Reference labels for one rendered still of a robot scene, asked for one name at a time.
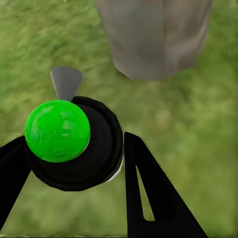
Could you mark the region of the tree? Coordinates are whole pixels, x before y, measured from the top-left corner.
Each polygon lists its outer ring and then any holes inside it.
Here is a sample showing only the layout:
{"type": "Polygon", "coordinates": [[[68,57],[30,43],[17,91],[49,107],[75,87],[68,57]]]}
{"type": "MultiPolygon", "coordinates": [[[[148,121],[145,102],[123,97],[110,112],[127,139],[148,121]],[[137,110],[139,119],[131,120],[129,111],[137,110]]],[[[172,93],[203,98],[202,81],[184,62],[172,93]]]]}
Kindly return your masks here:
{"type": "Polygon", "coordinates": [[[213,0],[94,2],[113,63],[129,79],[169,79],[202,56],[213,0]]]}

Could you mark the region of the pesticide atomizer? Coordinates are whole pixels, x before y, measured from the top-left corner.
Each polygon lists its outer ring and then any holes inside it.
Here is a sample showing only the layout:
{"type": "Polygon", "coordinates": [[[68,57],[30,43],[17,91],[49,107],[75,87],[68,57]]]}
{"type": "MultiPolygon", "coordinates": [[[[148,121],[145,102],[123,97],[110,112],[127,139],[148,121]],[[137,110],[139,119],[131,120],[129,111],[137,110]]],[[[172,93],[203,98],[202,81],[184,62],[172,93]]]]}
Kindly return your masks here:
{"type": "Polygon", "coordinates": [[[84,191],[114,179],[124,159],[123,131],[103,103],[75,96],[84,75],[53,67],[58,96],[38,106],[26,122],[25,153],[35,176],[61,191],[84,191]]]}

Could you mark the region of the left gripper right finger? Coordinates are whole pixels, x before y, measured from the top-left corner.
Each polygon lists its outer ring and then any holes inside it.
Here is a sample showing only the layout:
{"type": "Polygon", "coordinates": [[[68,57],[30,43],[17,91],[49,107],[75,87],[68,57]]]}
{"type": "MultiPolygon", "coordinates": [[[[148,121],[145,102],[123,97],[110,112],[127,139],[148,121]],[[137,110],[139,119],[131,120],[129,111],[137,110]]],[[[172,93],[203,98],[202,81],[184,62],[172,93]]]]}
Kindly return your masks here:
{"type": "Polygon", "coordinates": [[[128,238],[208,238],[143,140],[124,133],[128,238]],[[143,217],[138,167],[155,221],[143,217]]]}

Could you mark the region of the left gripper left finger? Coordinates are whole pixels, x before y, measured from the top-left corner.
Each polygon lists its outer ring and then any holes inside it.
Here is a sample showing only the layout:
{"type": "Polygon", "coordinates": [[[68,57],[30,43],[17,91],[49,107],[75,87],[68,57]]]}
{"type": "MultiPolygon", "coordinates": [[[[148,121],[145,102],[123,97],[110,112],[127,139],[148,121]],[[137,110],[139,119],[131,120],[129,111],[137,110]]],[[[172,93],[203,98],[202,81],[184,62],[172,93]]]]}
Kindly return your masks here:
{"type": "Polygon", "coordinates": [[[0,147],[0,231],[31,172],[24,145],[25,135],[0,147]]]}

